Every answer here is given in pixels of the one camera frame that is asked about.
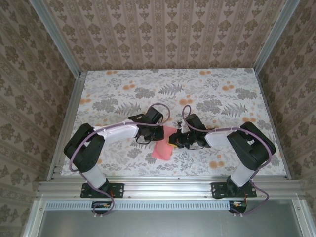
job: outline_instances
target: metal extrusion rail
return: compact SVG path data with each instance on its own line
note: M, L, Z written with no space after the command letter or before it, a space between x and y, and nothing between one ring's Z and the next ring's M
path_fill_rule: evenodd
M123 199L130 200L205 200L211 199L212 182L225 182L225 176L204 177L108 177L112 183L125 183ZM40 182L37 200L89 200L81 199L80 191L84 180L81 177L56 177ZM270 199L296 199L302 197L298 180L284 177L259 176L256 185L269 193ZM256 200L266 195L257 191Z

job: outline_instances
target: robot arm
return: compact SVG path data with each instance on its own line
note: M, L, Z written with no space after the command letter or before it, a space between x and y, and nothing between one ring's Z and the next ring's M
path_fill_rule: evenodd
M128 138L136 138L137 141L140 136L143 136L148 143L150 141L162 140L162 126L134 124L136 122L142 124L157 124L159 120L162 119L162 114L155 108L150 107L145 115L131 116L119 124L110 125L106 128L92 127L88 123L82 124L65 146L64 153L71 159L80 143L89 134L101 130L88 139L85 145L80 148L73 160L73 164L95 188L106 192L109 188L109 181L103 175L97 164L103 146Z
M178 129L169 137L169 144L187 149L194 142L197 142L202 148L231 146L241 161L234 173L228 177L227 182L213 189L216 191L213 191L215 199L244 197L245 190L252 190L250 179L256 175L258 168L269 159L267 148L252 135L259 137L267 145L272 155L276 152L274 144L251 122L246 122L240 127L243 131L237 129L225 131L210 129L208 131L196 114L188 115L185 122L190 131L182 133L181 129Z
M240 128L261 138L272 155L276 152L274 144L253 123L245 122ZM227 179L226 192L233 196L238 195L238 192L243 190L249 180L256 175L258 168L269 158L269 153L264 145L243 131L211 131L205 136L205 140L211 147L232 146L239 157L239 166Z

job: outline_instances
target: gray leaf pattern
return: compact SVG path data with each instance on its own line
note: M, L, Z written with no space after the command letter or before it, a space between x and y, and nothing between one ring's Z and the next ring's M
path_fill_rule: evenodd
M197 103L197 109L203 112L212 112L218 114L221 112L219 106L222 106L222 102L217 99L204 100L203 102Z
M181 85L177 84L167 84L164 85L159 91L159 94L163 95L176 95L177 92L183 91L183 88Z
M192 113L197 114L207 128L235 127L251 121L275 141L253 69L89 71L73 133L85 122L92 126L122 122L128 116L145 113L157 102L165 103L171 110L167 126L176 127L177 122L182 121L183 106L189 104ZM155 108L166 117L164 107ZM3 131L4 136L15 139L16 134L10 135L9 127ZM229 147L200 151L173 149L170 160L164 161L152 157L155 145L155 142L139 144L135 139L112 143L102 149L100 168L106 175L208 176L230 175L239 164ZM43 160L51 159L46 153L41 156ZM62 175L76 175L69 171L68 164L69 159L65 159ZM271 173L284 175L278 150L272 164L260 171L262 175Z
M242 105L241 103L238 105L234 103L234 105L228 104L223 110L223 115L229 115L229 116L240 116L242 113L247 112L248 109L246 109L245 105Z

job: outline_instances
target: metal floor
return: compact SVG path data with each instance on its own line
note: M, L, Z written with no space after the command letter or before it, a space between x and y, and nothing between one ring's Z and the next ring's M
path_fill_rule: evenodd
M258 201L249 201L249 209ZM258 211L46 211L39 237L301 237L292 201L271 200Z

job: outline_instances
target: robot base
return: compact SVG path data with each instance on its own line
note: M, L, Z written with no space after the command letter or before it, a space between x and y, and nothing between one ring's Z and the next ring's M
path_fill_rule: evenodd
M214 199L222 198L256 198L256 189L248 182L243 187L242 190L235 195L228 192L227 182L211 183L211 191Z
M124 194L124 183L109 183L109 188L107 193L111 195L113 198L123 198ZM84 183L81 188L81 198L108 198L102 193L99 193L92 189L90 185Z

